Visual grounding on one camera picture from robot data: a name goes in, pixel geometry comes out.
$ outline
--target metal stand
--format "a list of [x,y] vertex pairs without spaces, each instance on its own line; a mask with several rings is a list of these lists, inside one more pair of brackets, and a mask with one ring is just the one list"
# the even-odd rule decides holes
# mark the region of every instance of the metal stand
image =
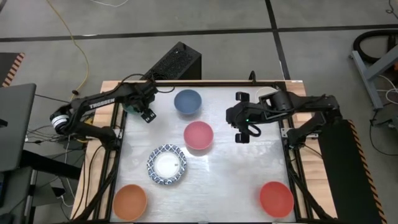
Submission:
[[75,180],[78,180],[80,177],[79,168],[64,164],[63,162],[49,159],[44,156],[40,156],[36,153],[26,150],[22,151],[21,161],[19,165],[20,167],[31,167],[37,171],[42,171]]
[[359,56],[359,53],[356,50],[352,51],[351,56],[359,70],[359,73],[361,74],[366,90],[371,97],[374,109],[382,109],[383,103],[377,93],[377,89],[374,85],[374,79],[398,61],[398,45],[388,51],[387,54],[381,57],[369,68],[366,68],[362,58]]

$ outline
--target yellow cable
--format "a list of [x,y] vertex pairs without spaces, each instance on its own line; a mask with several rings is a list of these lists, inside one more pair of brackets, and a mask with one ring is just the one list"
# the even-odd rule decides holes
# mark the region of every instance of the yellow cable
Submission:
[[[88,75],[90,74],[90,65],[88,64],[88,59],[87,56],[85,54],[85,52],[80,48],[80,46],[76,43],[75,39],[73,38],[72,32],[70,32],[70,29],[67,25],[67,23],[62,19],[60,13],[52,6],[51,2],[49,0],[46,0],[47,3],[50,5],[50,7],[52,8],[52,10],[56,13],[56,15],[60,18],[60,20],[62,21],[63,25],[67,28],[70,38],[73,42],[73,44],[80,50],[80,52],[83,54],[83,56],[85,57],[85,61],[86,61],[86,77],[85,79],[82,81],[82,83],[76,88],[76,91],[78,91],[87,81]],[[72,96],[70,97],[70,100],[73,99],[73,97],[75,97],[75,94],[72,94]]]

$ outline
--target red bowl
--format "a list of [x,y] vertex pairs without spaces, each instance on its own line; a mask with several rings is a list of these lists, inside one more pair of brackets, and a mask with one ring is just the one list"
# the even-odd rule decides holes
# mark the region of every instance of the red bowl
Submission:
[[192,149],[206,149],[213,142],[213,130],[203,121],[194,121],[185,128],[185,144]]
[[293,195],[289,188],[276,181],[268,182],[260,191],[261,206],[266,213],[274,218],[284,218],[294,205]]

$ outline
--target blue bowl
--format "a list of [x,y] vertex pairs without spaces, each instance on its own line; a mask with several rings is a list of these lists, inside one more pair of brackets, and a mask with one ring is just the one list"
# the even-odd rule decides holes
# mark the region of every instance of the blue bowl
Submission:
[[196,113],[201,106],[201,97],[197,91],[182,90],[174,98],[175,108],[182,114]]

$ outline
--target white table surface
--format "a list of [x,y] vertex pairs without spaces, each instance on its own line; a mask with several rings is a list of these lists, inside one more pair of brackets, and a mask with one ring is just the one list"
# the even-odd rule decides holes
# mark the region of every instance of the white table surface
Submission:
[[[202,107],[191,117],[174,108],[175,95],[192,89],[202,97]],[[269,181],[289,186],[277,123],[262,124],[262,135],[249,144],[235,143],[237,129],[225,121],[225,111],[234,106],[235,93],[243,91],[255,100],[261,87],[176,87],[158,93],[150,108],[157,117],[147,124],[137,114],[129,114],[122,145],[116,192],[127,184],[140,185],[148,204],[137,222],[292,222],[294,212],[276,219],[259,203],[259,191]],[[215,134],[209,150],[185,147],[183,131],[192,121],[210,124]],[[187,170],[173,185],[159,185],[147,174],[149,154],[163,144],[178,146],[187,157]],[[111,222],[122,222],[114,213]]]

